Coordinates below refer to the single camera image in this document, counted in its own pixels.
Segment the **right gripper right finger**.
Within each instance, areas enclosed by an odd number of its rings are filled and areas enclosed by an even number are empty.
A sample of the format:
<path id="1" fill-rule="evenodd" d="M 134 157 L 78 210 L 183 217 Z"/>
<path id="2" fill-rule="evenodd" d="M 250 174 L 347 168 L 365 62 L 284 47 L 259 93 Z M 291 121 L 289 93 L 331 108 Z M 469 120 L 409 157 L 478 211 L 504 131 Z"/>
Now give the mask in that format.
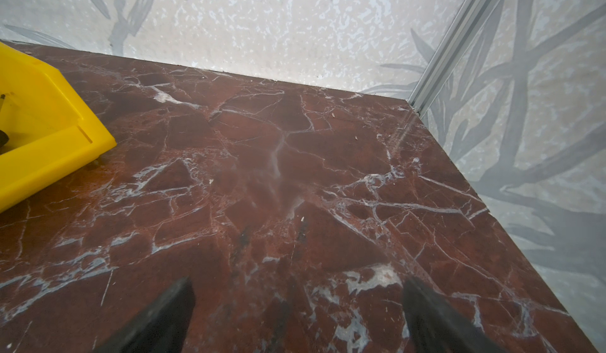
<path id="1" fill-rule="evenodd" d="M 402 309 L 417 352 L 503 352 L 443 296 L 416 278 L 402 286 Z"/>

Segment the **green black screwdriver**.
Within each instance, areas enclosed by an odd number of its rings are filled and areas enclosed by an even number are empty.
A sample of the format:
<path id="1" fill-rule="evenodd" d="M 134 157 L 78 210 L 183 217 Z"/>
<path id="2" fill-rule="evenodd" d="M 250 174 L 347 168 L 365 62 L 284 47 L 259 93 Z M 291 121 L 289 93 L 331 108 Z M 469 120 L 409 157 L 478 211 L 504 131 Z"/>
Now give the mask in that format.
<path id="1" fill-rule="evenodd" d="M 6 98 L 6 95 L 1 94 L 1 109 L 2 109 L 5 98 Z M 9 136 L 6 134 L 6 132 L 1 130 L 0 131 L 0 147 L 2 148 L 8 142 L 9 142 Z"/>

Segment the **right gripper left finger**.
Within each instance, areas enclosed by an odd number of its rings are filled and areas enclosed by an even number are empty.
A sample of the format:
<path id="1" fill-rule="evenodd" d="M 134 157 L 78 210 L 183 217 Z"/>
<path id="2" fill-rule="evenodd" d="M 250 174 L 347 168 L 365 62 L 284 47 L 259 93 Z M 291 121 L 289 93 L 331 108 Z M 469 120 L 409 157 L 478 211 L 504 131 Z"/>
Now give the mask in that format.
<path id="1" fill-rule="evenodd" d="M 192 282 L 183 277 L 94 351 L 180 352 L 195 304 Z"/>

